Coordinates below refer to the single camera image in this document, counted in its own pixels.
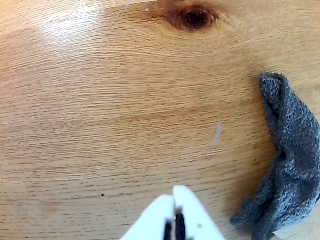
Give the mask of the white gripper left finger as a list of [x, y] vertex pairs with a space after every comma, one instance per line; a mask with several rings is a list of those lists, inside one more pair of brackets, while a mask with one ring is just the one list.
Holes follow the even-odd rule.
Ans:
[[174, 197], [161, 195], [140, 215], [122, 240], [171, 240], [175, 213]]

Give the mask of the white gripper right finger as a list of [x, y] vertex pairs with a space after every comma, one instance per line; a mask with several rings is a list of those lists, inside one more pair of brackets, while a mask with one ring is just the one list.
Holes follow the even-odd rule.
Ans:
[[188, 187], [175, 186], [173, 196], [177, 240], [223, 240], [225, 238], [200, 200]]

